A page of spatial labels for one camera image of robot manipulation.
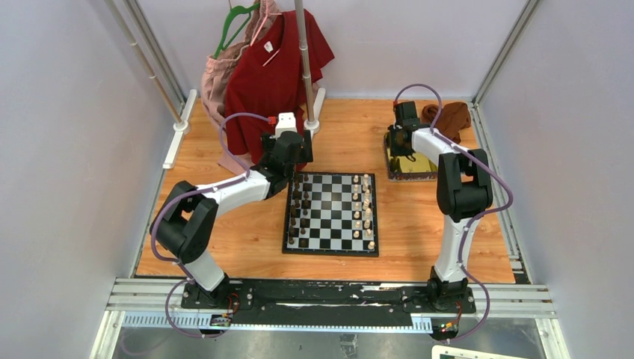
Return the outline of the brown crumpled cloth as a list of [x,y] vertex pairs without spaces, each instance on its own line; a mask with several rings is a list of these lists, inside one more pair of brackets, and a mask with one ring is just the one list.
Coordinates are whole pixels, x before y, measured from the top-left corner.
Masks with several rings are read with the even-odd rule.
[[456,144],[461,143],[461,130],[470,128],[472,123],[468,105],[464,102],[452,102],[444,105],[441,110],[438,105],[426,105],[421,110],[422,122],[431,124],[438,111],[440,116],[434,128]]

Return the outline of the pink garment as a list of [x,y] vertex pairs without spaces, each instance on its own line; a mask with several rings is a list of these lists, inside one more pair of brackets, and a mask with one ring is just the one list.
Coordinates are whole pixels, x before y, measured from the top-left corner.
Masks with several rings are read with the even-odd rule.
[[[206,68],[201,79],[201,101],[207,117],[216,129],[220,129],[221,123],[227,116],[225,102],[231,75],[247,49],[256,40],[261,39],[273,25],[274,18],[280,10],[275,1],[255,1],[254,3],[259,5],[259,8],[247,21],[243,39],[228,46],[218,55],[209,56],[206,61]],[[234,174],[242,173],[243,165],[252,166],[248,152],[239,148],[244,143],[239,120],[237,118],[231,120],[221,134],[227,148],[221,153],[218,164]]]

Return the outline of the black white chessboard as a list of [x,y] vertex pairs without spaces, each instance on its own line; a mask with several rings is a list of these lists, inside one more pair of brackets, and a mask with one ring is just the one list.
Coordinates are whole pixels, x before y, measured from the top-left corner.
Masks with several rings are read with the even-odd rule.
[[284,254],[378,257],[373,173],[303,172],[289,183]]

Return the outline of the red t-shirt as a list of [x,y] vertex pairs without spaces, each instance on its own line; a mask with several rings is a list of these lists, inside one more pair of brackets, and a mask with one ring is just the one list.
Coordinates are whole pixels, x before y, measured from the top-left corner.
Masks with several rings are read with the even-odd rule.
[[[321,69],[335,56],[308,10],[304,10],[304,19],[310,73],[315,83],[323,77]],[[306,102],[302,63],[295,11],[287,11],[277,16],[260,40],[252,46],[247,44],[227,85],[225,117],[243,112],[263,117],[293,112],[297,130],[302,133],[301,106]],[[275,128],[262,120],[242,116],[230,120],[225,130],[229,151],[237,156],[248,154],[252,163],[257,164],[264,153],[261,135],[272,135]]]

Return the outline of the metal clothes rack pole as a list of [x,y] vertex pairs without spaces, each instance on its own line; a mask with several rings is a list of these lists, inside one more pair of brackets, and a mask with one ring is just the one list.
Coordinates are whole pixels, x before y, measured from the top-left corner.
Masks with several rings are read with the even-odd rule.
[[310,70],[310,56],[309,56],[309,46],[307,39],[307,27],[304,13],[304,5],[302,0],[294,0],[295,5],[295,17],[298,27],[298,40],[299,40],[299,50],[301,52],[302,59],[302,79],[304,81],[305,94],[306,94],[306,103],[308,99],[311,97],[311,89],[313,86],[311,70]]

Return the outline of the gold metal tin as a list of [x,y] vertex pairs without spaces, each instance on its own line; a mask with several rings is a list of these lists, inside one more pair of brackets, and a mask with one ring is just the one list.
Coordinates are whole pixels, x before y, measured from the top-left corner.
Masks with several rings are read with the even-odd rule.
[[437,166],[422,154],[393,155],[390,152],[388,132],[384,134],[383,149],[388,180],[392,182],[422,182],[437,179]]

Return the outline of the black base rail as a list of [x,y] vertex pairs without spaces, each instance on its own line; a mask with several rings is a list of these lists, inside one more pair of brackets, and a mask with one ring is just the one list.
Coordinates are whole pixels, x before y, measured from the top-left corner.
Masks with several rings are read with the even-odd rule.
[[423,283],[324,280],[233,279],[213,292],[184,288],[184,309],[228,310],[233,323],[333,327],[404,327],[413,314],[446,314],[455,319],[476,311],[473,292],[435,304]]

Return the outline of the green clothes hanger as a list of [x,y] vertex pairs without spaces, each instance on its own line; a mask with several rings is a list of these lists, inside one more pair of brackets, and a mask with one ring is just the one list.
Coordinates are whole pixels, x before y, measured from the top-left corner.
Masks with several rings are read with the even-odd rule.
[[222,52],[229,48],[259,8],[259,1],[255,1],[250,6],[233,6],[230,4],[230,10],[225,17],[220,40],[212,56],[214,59],[217,59]]

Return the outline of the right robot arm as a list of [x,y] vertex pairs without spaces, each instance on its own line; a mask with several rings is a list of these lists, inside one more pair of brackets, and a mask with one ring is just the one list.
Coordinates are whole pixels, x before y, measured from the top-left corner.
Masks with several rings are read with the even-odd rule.
[[393,155],[422,154],[437,167],[437,205],[444,215],[440,255],[431,269],[425,298],[437,312],[446,312],[467,296],[468,256],[478,215],[493,202],[487,154],[468,150],[423,123],[414,102],[395,102],[394,124],[388,128]]

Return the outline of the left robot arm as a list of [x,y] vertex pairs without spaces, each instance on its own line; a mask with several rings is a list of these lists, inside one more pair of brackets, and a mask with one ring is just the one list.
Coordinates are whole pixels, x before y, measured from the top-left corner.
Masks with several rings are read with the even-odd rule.
[[217,218],[249,203],[274,197],[296,177],[299,164],[313,160],[312,135],[283,132],[265,139],[266,149],[257,165],[224,181],[195,186],[177,183],[150,228],[154,245],[167,249],[200,299],[210,308],[222,308],[229,299],[229,277],[208,251]]

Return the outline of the white rack base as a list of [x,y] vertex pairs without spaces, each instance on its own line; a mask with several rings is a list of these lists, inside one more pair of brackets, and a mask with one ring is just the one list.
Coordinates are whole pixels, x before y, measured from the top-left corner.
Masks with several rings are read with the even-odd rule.
[[311,97],[305,104],[304,131],[310,134],[310,149],[314,147],[315,136],[321,130],[321,113],[326,100],[327,90],[321,85],[313,85]]

